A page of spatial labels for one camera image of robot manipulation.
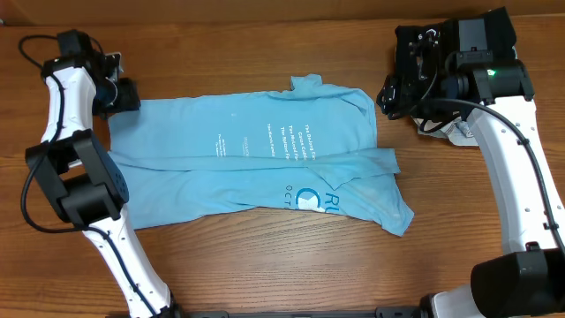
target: blue t-shirt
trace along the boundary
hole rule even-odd
[[[373,220],[402,235],[413,217],[376,148],[374,103],[360,89],[291,78],[291,91],[143,101],[109,120],[110,155],[135,228],[255,207]]]

